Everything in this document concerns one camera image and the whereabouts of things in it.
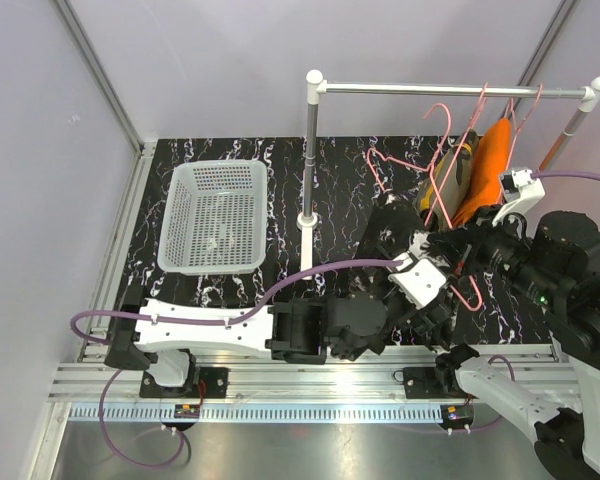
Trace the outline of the camouflage yellow trousers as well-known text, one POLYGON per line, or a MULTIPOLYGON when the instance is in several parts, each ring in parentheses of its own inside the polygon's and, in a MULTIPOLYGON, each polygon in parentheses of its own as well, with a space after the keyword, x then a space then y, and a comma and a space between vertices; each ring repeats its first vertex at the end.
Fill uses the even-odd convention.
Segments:
MULTIPOLYGON (((448 151, 436 165, 434 180, 442 196, 449 219, 458 211, 467 194, 474 154, 479 145, 479 135, 470 130, 461 146, 448 151)), ((436 199, 430 178, 420 185, 414 206, 428 230, 447 230, 449 223, 436 199)))

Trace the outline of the black white patterned trousers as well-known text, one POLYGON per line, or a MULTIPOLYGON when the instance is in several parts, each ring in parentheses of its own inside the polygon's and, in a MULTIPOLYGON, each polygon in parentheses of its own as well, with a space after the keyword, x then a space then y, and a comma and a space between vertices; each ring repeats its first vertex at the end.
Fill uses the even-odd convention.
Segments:
POLYGON ((446 276, 453 274, 453 251, 447 252, 446 233, 425 229, 414 205, 393 191, 381 193, 373 203, 355 259, 393 260, 402 253, 428 259, 446 276))

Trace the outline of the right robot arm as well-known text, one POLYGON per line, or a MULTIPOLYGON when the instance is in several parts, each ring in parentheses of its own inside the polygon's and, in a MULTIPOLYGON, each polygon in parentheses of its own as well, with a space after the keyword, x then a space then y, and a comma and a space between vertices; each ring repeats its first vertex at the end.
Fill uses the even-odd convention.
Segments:
POLYGON ((533 444, 556 479, 600 479, 600 231, 582 213, 545 214, 534 238, 481 220, 427 242, 461 273, 488 271, 542 308, 576 375, 581 411, 545 402, 495 371, 466 344, 436 359, 434 384, 487 403, 533 444))

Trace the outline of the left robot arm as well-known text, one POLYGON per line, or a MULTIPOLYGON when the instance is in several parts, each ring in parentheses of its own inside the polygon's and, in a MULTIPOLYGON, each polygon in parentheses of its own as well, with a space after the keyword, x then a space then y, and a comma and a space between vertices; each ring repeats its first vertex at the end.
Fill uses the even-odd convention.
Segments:
POLYGON ((382 354, 395 331, 427 347, 448 346, 455 315, 440 274, 396 273, 373 278, 346 296, 279 302, 272 288, 250 309, 192 307, 129 293, 107 331, 107 366, 147 374, 157 396, 185 397, 197 383, 202 350, 269 354, 274 361, 323 365, 382 354))

